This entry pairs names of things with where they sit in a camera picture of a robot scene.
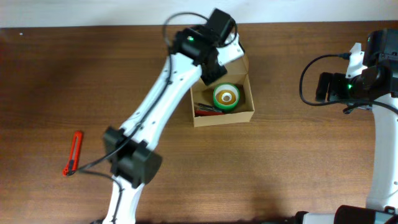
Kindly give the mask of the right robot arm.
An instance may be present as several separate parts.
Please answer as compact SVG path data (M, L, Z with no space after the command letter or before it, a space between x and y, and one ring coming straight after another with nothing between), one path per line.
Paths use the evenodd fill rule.
M297 212L289 223L397 223L397 30L376 30L348 53L345 73L323 72L311 106L346 105L371 111L375 122L374 169L365 207L340 206L335 213Z

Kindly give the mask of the red utility knife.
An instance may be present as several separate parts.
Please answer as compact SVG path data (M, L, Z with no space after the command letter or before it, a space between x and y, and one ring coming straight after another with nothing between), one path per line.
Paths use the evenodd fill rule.
M75 131L72 139L68 162L62 172L64 177L73 175L78 169L82 140L83 132Z

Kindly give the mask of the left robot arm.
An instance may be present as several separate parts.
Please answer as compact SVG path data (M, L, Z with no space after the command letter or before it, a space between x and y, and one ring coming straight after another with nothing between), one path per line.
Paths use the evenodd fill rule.
M161 167L155 148L172 113L198 80L214 83L226 74L225 64L235 60L230 52L238 46L238 28L226 12L215 9L204 24L178 31L174 39L167 35L170 20L162 26L167 58L157 81L120 128L104 133L103 158L111 164L105 178L113 182L113 191L101 223L135 223L141 192Z

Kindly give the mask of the green tape roll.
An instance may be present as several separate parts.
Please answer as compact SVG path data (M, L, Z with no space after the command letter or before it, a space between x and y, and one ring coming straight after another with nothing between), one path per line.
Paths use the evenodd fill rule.
M235 104L233 104L233 105L221 105L221 104L219 104L216 101L216 94L219 91L221 91L221 90L231 90L231 91L235 92L235 94L237 94L237 96L238 96L237 102L235 102ZM215 87L215 89L213 91L213 102L214 102L214 105L217 108L219 108L220 110L223 110L223 111L231 111L231 110L233 110L237 106L237 104L239 103L239 100L240 100L240 92L239 92L238 88L235 85L233 85L232 83L220 83L219 85L217 85Z

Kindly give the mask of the red black stapler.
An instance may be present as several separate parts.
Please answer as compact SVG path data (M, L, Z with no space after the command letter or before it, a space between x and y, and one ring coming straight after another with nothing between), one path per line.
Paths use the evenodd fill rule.
M195 116L216 116L216 115L223 115L225 114L225 112L210 105L195 103L194 114Z

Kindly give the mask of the small yellow tape roll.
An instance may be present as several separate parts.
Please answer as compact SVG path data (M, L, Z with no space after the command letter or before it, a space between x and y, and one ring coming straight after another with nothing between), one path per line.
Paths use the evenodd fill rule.
M231 90L221 90L216 94L216 101L221 105L233 105L237 100L237 94Z

